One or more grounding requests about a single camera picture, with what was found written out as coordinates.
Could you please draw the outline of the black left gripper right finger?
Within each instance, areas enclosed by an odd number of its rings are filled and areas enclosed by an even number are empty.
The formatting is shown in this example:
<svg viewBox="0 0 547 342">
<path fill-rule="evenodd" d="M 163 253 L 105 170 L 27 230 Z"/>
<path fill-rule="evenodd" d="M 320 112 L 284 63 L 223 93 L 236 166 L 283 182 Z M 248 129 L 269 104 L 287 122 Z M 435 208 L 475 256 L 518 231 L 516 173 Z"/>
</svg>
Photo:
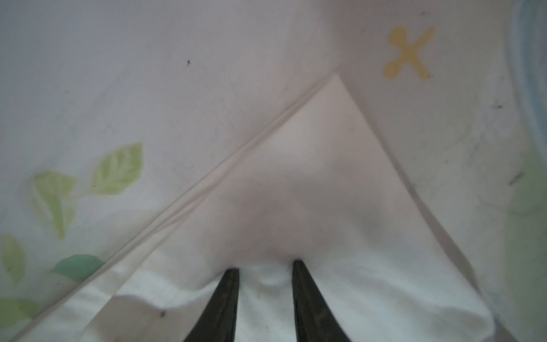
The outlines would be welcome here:
<svg viewBox="0 0 547 342">
<path fill-rule="evenodd" d="M 297 342 L 350 342 L 300 259 L 293 262 L 292 290 Z"/>
</svg>

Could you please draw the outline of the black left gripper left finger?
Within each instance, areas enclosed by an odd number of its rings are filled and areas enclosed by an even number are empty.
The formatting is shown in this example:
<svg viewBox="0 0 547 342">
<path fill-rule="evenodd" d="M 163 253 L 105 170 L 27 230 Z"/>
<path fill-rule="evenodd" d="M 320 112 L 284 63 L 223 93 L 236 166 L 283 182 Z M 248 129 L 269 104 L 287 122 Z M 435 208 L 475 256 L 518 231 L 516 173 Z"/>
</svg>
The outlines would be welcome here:
<svg viewBox="0 0 547 342">
<path fill-rule="evenodd" d="M 239 269 L 226 270 L 184 342 L 233 342 L 239 300 Z"/>
</svg>

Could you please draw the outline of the white t-shirt with robot print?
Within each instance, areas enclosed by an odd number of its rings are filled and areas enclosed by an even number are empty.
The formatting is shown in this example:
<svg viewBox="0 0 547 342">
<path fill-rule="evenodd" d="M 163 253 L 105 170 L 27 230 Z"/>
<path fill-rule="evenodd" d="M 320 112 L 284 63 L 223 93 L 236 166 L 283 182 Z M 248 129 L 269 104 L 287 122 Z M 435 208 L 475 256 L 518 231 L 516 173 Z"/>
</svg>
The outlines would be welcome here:
<svg viewBox="0 0 547 342">
<path fill-rule="evenodd" d="M 332 75 L 17 341 L 184 341 L 231 268 L 234 341 L 297 341 L 297 259 L 350 341 L 495 335 L 487 305 Z"/>
</svg>

